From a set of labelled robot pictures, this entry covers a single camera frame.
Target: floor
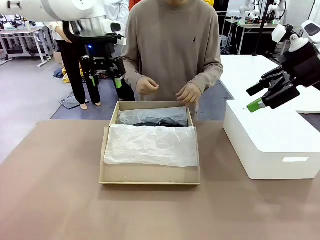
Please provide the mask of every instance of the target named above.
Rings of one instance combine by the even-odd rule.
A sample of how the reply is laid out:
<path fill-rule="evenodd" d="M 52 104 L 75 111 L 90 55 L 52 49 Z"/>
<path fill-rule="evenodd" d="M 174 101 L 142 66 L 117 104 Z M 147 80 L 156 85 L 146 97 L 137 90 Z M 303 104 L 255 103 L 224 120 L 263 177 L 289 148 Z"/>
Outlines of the floor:
<path fill-rule="evenodd" d="M 87 99 L 89 93 L 86 84 L 84 84 Z M 112 117 L 116 103 L 118 101 L 117 92 L 114 84 L 109 79 L 102 80 L 99 85 L 102 106 L 97 107 L 88 103 L 88 110 L 82 110 L 80 107 L 66 109 L 60 107 L 51 119 L 86 119 L 86 120 L 109 120 Z M 206 91 L 200 99 L 200 109 L 198 112 L 199 120 L 221 121 L 225 118 L 226 102 L 230 95 L 218 82 L 213 88 Z"/>
<path fill-rule="evenodd" d="M 118 97 L 113 83 L 108 79 L 102 80 L 99 85 L 101 107 L 88 103 L 88 110 L 81 110 L 80 107 L 68 110 L 60 106 L 59 100 L 68 97 L 72 90 L 70 84 L 63 84 L 52 77 L 58 67 L 51 61 L 37 68 L 37 62 L 32 59 L 17 59 L 0 66 L 0 101 L 4 103 L 0 109 L 0 164 L 39 121 L 50 118 L 111 118 Z M 228 99 L 228 92 L 218 82 L 200 99 L 199 120 L 223 121 Z M 320 131 L 319 114 L 302 116 Z"/>
<path fill-rule="evenodd" d="M 72 92 L 69 84 L 53 77 L 57 63 L 52 60 L 38 68 L 39 63 L 19 58 L 0 66 L 0 164 Z"/>

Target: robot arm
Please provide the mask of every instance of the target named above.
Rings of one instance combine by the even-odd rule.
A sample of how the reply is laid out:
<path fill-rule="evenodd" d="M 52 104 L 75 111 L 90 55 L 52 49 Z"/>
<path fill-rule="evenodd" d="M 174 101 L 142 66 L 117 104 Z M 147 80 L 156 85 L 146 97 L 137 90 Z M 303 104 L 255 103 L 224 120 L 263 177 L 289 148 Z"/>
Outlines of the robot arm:
<path fill-rule="evenodd" d="M 63 22 L 68 39 L 86 47 L 82 67 L 90 78 L 98 70 L 118 80 L 126 73 L 122 59 L 112 57 L 116 44 L 126 44 L 117 34 L 124 24 L 107 19 L 105 0 L 0 0 L 0 14 L 20 15 L 36 22 Z"/>
<path fill-rule="evenodd" d="M 272 20 L 280 20 L 284 15 L 284 12 L 287 9 L 287 2 L 286 0 L 274 0 L 273 4 L 269 5 L 268 7 L 268 14 L 272 14 Z"/>
<path fill-rule="evenodd" d="M 246 0 L 245 5 L 240 7 L 240 15 L 241 15 L 241 20 L 240 24 L 245 24 L 246 23 L 246 17 L 248 17 L 250 20 L 254 20 L 258 18 L 256 16 L 259 13 L 259 6 L 258 6 L 258 1 L 257 0 Z"/>
<path fill-rule="evenodd" d="M 312 21 L 302 24 L 308 39 L 300 38 L 293 26 L 278 27 L 272 33 L 275 42 L 291 41 L 289 51 L 279 58 L 281 66 L 262 76 L 262 79 L 247 90 L 253 96 L 263 89 L 268 92 L 247 106 L 250 112 L 271 107 L 276 109 L 300 95 L 297 86 L 306 88 L 320 82 L 320 26 Z"/>

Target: white shirt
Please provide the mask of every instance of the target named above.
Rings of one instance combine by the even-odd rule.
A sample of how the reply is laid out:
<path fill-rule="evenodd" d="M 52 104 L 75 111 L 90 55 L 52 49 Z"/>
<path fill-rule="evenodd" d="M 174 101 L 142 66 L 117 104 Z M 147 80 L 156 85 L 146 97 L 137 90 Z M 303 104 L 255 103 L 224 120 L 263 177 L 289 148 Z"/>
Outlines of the white shirt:
<path fill-rule="evenodd" d="M 129 17 L 129 1 L 128 0 L 105 0 L 104 1 L 105 15 L 112 21 L 119 21 L 126 27 Z M 63 29 L 61 21 L 44 22 L 44 24 L 53 32 L 53 39 L 57 41 L 64 41 L 64 39 L 56 33 L 56 28 Z"/>

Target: man's left hand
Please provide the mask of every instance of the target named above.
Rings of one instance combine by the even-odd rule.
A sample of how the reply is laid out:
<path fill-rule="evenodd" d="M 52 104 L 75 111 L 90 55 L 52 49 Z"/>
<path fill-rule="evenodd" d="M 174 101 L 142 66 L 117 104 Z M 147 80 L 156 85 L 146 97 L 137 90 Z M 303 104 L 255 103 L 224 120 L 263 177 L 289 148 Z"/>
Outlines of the man's left hand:
<path fill-rule="evenodd" d="M 194 104 L 199 101 L 202 93 L 194 83 L 187 83 L 177 94 L 177 100 L 184 104 Z"/>

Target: open box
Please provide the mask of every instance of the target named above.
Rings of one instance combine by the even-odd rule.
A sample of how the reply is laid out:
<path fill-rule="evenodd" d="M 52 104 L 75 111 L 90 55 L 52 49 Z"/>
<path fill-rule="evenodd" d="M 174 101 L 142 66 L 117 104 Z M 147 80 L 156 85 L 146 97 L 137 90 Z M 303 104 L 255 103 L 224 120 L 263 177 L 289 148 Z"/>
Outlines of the open box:
<path fill-rule="evenodd" d="M 112 115 L 110 126 L 117 122 L 119 111 L 136 109 L 164 109 L 183 107 L 180 102 L 118 102 Z M 186 107 L 189 127 L 194 127 L 190 110 Z M 136 185 L 199 185 L 200 162 L 197 150 L 198 166 L 171 167 L 155 164 L 105 164 L 105 152 L 109 137 L 109 127 L 104 128 L 100 160 L 100 184 L 136 184 Z"/>

